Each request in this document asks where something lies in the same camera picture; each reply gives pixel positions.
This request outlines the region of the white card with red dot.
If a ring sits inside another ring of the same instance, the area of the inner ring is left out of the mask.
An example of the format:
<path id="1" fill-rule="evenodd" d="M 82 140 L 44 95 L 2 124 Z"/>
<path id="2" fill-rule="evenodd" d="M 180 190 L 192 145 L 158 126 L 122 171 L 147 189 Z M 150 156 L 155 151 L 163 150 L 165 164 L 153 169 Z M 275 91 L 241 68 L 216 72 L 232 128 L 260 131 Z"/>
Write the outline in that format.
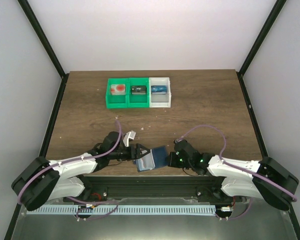
<path id="1" fill-rule="evenodd" d="M 155 168 L 155 164 L 152 158 L 149 161 L 137 160 L 136 164 L 139 172 L 148 171 Z"/>

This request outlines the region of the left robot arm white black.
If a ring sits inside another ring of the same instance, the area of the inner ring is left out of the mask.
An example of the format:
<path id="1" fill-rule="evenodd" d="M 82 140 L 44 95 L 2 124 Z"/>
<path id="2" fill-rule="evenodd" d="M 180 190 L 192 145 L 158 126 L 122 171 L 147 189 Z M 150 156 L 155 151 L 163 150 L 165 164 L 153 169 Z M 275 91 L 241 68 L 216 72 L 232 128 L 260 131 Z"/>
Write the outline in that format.
<path id="1" fill-rule="evenodd" d="M 35 158 L 11 184 L 18 204 L 34 211 L 50 200 L 83 195 L 89 185 L 84 174 L 104 169 L 111 160 L 139 160 L 151 153 L 139 143 L 129 144 L 134 136 L 133 131 L 125 135 L 111 131 L 103 142 L 79 156 L 61 160 Z"/>

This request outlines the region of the blue leather card holder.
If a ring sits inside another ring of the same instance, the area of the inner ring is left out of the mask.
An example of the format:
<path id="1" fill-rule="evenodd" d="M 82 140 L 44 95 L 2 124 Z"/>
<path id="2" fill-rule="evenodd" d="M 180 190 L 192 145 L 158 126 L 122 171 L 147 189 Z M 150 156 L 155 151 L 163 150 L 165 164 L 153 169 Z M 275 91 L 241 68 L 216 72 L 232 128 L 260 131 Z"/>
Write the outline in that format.
<path id="1" fill-rule="evenodd" d="M 149 153 L 147 153 L 142 158 L 136 159 L 134 163 L 138 172 L 150 171 L 154 169 L 167 167 L 167 157 L 168 152 L 166 147 L 160 146 L 152 148 Z"/>

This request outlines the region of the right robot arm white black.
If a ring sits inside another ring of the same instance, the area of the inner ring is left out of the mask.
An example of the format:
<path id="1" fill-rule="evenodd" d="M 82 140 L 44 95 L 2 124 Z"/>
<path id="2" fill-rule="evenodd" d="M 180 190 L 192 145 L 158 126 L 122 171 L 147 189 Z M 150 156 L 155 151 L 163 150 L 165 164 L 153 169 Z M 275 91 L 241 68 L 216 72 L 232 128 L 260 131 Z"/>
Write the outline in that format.
<path id="1" fill-rule="evenodd" d="M 297 201 L 299 180 L 271 157 L 262 160 L 222 158 L 200 153 L 186 140 L 176 141 L 166 157 L 169 167 L 193 170 L 200 176 L 223 178 L 220 190 L 229 197 L 263 199 L 270 206 L 287 211 Z"/>

